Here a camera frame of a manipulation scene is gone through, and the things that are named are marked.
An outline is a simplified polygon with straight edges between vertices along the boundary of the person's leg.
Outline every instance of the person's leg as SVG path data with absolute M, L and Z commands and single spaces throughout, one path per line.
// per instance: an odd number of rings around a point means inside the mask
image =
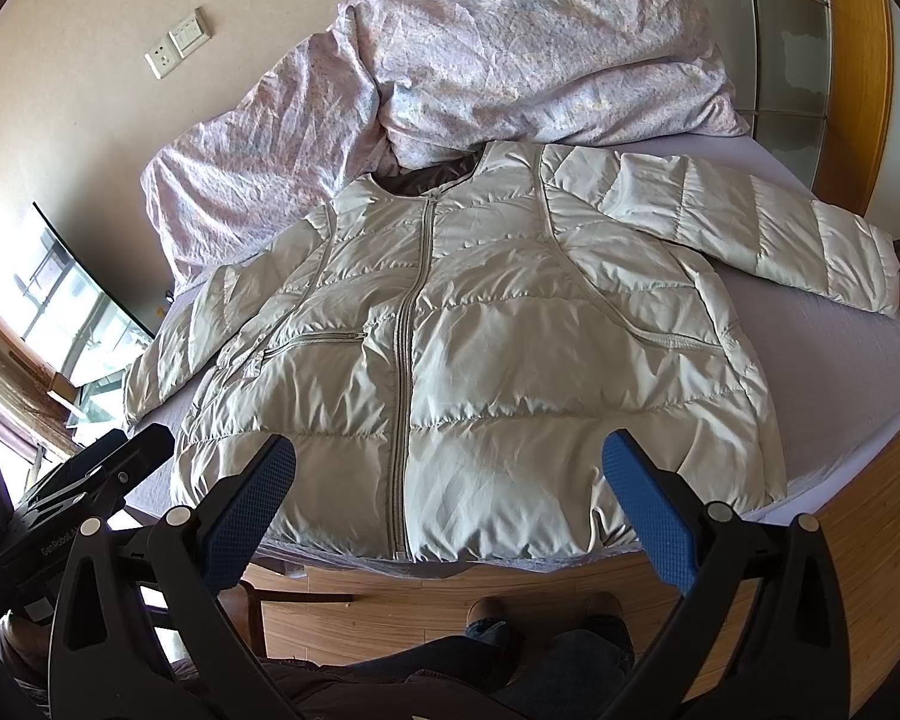
M 620 692 L 633 667 L 634 645 L 619 602 L 601 593 L 587 605 L 581 627 L 554 638 L 493 698 L 528 720 L 587 720 Z
M 382 680 L 405 680 L 418 671 L 434 671 L 480 690 L 506 684 L 519 661 L 523 637 L 506 622 L 503 605 L 481 599 L 470 609 L 461 637 L 444 637 L 343 670 Z
M 50 626 L 40 626 L 16 614 L 0 621 L 0 660 L 16 680 L 47 687 Z

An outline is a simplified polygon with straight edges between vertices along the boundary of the wooden floor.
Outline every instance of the wooden floor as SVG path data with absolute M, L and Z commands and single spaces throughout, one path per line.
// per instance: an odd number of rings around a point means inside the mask
M 859 707 L 900 655 L 900 433 L 826 506 L 821 522 L 844 593 L 853 707 Z M 656 579 L 642 554 L 542 576 L 476 566 L 451 579 L 407 581 L 311 568 L 306 578 L 288 580 L 252 566 L 247 579 L 273 589 L 359 595 L 351 605 L 266 605 L 269 654 L 318 664 L 348 664 L 458 634 L 466 610 L 484 595 L 503 597 L 514 623 L 538 647 L 548 635 L 570 627 L 581 616 L 588 595 L 603 589 L 623 603 L 640 652 L 677 599 L 673 589 Z M 719 678 L 753 592 L 751 583 L 738 593 L 695 691 Z

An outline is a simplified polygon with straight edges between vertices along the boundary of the screw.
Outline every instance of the screw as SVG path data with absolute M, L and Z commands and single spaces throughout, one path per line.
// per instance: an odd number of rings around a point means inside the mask
M 90 517 L 90 519 L 85 519 L 83 524 L 80 525 L 80 532 L 84 536 L 93 536 L 100 529 L 100 521 L 96 517 Z
M 730 522 L 733 519 L 733 509 L 722 501 L 714 501 L 706 507 L 706 513 L 710 519 L 716 522 Z
M 175 506 L 167 512 L 167 524 L 178 528 L 190 521 L 190 510 L 185 506 Z
M 813 514 L 801 514 L 797 517 L 797 523 L 807 533 L 816 533 L 820 529 L 820 521 Z

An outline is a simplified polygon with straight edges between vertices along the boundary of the bed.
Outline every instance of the bed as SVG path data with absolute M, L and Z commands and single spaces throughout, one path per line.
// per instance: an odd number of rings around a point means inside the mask
M 658 156 L 688 154 L 749 172 L 787 188 L 809 191 L 752 138 L 673 135 L 617 146 Z M 900 429 L 900 316 L 888 319 L 832 303 L 714 263 L 736 306 L 741 326 L 766 372 L 775 402 L 788 479 L 788 495 L 748 518 L 785 524 L 797 512 L 816 512 L 850 483 Z M 194 299 L 183 293 L 172 312 Z M 136 427 L 151 423 L 179 428 L 200 376 Z M 168 461 L 127 496 L 140 517 L 160 517 L 171 505 Z M 628 549 L 605 549 L 575 562 L 609 557 Z M 260 559 L 285 565 L 362 568 L 397 576 L 435 578 L 465 570 L 469 563 L 399 565 L 360 557 L 325 555 L 265 538 Z M 550 571 L 567 562 L 513 562 Z

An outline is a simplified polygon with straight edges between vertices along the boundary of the shoe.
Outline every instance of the shoe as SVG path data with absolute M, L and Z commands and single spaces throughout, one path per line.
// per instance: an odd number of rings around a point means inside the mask
M 478 600 L 470 610 L 466 613 L 466 624 L 478 622 L 479 620 L 503 620 L 506 619 L 504 611 L 504 602 L 499 598 L 487 596 Z
M 623 617 L 624 608 L 620 600 L 609 592 L 591 595 L 583 607 L 583 617 Z

